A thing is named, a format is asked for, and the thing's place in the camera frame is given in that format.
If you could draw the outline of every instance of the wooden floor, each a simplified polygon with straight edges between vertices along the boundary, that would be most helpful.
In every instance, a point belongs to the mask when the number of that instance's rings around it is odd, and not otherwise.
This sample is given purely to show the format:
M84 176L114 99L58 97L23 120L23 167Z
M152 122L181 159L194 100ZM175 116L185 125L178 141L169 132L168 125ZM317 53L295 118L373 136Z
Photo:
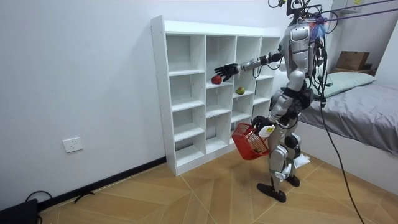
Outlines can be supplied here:
M286 203L260 193L269 184L265 159L234 151L175 177L166 165L42 212L45 224L360 223L341 171L316 158L301 167L299 188L282 183ZM348 174L366 223L398 223L398 196Z

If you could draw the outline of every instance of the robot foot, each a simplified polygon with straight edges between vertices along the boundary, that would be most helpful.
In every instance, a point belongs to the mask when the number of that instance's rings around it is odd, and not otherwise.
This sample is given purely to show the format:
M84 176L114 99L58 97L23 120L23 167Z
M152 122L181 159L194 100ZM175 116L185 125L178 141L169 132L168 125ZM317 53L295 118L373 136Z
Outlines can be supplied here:
M296 177L295 175L293 177L289 176L285 180L287 182L289 182L293 187L299 187L300 186L300 179L298 177Z
M286 194L283 191L276 192L273 186L265 185L262 183L257 184L257 189L262 193L278 200L279 202L285 203L286 202Z

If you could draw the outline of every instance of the red apple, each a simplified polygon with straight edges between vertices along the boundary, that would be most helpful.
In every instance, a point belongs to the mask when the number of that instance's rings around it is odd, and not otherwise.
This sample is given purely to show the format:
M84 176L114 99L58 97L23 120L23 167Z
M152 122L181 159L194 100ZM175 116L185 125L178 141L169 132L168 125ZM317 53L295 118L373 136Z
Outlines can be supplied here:
M221 81L222 81L222 79L219 75L215 75L215 76L213 76L213 78L211 78L212 84L220 84Z

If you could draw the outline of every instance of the cube shelf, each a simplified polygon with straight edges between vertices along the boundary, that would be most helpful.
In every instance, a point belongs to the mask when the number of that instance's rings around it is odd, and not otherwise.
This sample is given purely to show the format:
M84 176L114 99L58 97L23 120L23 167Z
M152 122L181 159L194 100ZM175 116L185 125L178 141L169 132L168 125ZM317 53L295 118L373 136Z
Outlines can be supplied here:
M256 92L254 93L254 105L265 103L272 98L272 82L273 79L257 80Z
M204 106L173 113L174 141L179 142L204 133L204 117Z
M204 35L166 35L169 72L204 70Z
M170 77L172 111L180 111L205 104L205 74Z
M232 104L232 85L206 90L206 118L229 113Z
M239 123L266 116L273 70L240 72L212 84L215 68L277 49L281 30L152 20L152 40L167 164L180 175L235 148ZM242 95L235 90L243 87Z
M234 63L236 56L236 37L210 36L206 37L206 80L208 87L215 87L211 78L216 75L215 68L228 63Z
M270 101L259 103L253 106L252 118L256 116L268 116Z
M229 145L230 114L206 119L206 153L212 153Z
M201 134L175 143L176 165L184 164L205 155L205 135Z
M252 114L252 102L252 95L235 98L232 105L231 122L235 123L250 118Z

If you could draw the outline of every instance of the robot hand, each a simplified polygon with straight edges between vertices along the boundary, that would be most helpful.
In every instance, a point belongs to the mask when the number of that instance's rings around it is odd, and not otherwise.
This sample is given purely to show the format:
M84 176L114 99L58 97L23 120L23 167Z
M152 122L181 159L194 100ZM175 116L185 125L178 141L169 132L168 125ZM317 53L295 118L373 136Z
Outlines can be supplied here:
M217 75L224 77L223 82L229 80L233 75L239 73L238 64L230 63L214 69Z
M253 122L251 124L251 126L253 126L256 131L254 132L254 134L259 134L259 132L261 131L261 129L265 126L274 126L275 123L273 123L272 121L270 121L268 118L265 118L263 116L256 116L253 119Z

